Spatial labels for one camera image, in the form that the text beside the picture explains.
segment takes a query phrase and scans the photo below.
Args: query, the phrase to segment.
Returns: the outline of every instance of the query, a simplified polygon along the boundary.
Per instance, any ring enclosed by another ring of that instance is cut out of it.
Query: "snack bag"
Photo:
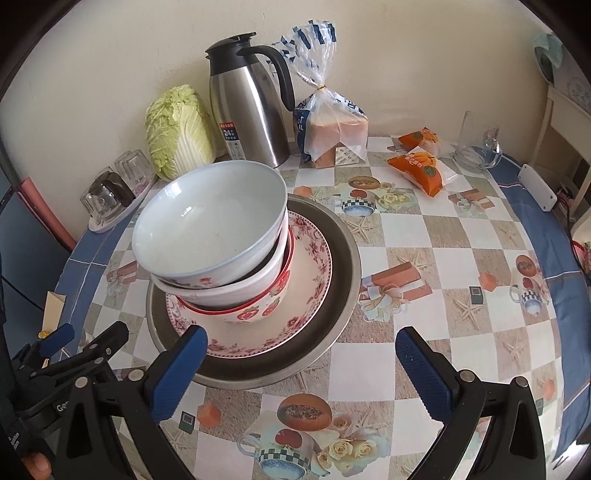
[[[445,157],[454,151],[454,148],[449,143],[442,141],[435,132],[432,132],[427,127],[418,132],[398,137],[398,141],[407,150],[421,147],[436,157]]]
[[[443,186],[457,175],[447,165],[420,147],[413,148],[406,155],[390,158],[388,164],[400,170],[405,178],[421,187],[430,197],[434,197],[443,190]]]
[[[316,88],[293,112],[294,133],[304,161],[317,168],[334,167],[337,148],[353,152],[347,163],[366,158],[368,119],[362,110],[324,82],[336,50],[331,22],[312,21],[294,27],[291,34],[273,44],[306,83]]]

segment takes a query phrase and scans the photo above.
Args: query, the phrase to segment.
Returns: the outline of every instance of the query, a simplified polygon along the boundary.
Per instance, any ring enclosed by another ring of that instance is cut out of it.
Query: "wall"
[[[209,98],[208,46],[248,31],[271,43],[310,18],[335,23],[328,85],[368,114],[371,134],[427,125],[455,140],[470,109],[499,123],[506,152],[528,159],[546,91],[531,40],[544,27],[517,0],[83,0],[0,103],[8,153],[78,237],[82,190],[123,151],[145,150],[150,102],[183,83]],[[297,99],[311,92],[294,85]]]

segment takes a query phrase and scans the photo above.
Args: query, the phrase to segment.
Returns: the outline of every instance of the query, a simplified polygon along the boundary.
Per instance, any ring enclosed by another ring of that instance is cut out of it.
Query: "metal bolt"
[[[132,370],[129,372],[127,378],[129,378],[132,382],[137,382],[138,380],[142,380],[144,377],[144,371],[140,370],[139,368]]]
[[[519,385],[520,387],[527,387],[527,385],[528,385],[527,378],[525,378],[525,377],[516,377],[515,383],[517,385]]]
[[[76,388],[84,388],[88,385],[88,379],[86,377],[78,377],[76,378],[74,385],[76,386]]]
[[[476,379],[476,375],[474,375],[474,372],[471,372],[470,370],[462,370],[460,372],[460,378],[464,381],[464,382],[474,382],[474,380]]]

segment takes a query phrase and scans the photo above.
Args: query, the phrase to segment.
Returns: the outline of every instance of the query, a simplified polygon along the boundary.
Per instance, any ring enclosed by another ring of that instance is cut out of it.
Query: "orange snack package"
[[[444,178],[440,172],[443,164],[422,148],[417,147],[406,155],[390,158],[388,164],[402,172],[402,175],[421,187],[430,197],[443,189]]]
[[[444,157],[454,151],[449,143],[442,141],[435,132],[429,130],[427,127],[417,132],[411,132],[398,137],[398,141],[407,150],[421,147],[436,157]]]

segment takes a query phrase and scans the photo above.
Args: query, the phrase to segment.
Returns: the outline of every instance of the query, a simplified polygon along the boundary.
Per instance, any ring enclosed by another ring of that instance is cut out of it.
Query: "stacked bowls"
[[[224,161],[193,170],[140,214],[135,259],[187,307],[229,322],[256,321],[248,307],[265,296],[275,302],[270,294],[289,280],[294,242],[286,204],[283,178],[266,165]]]

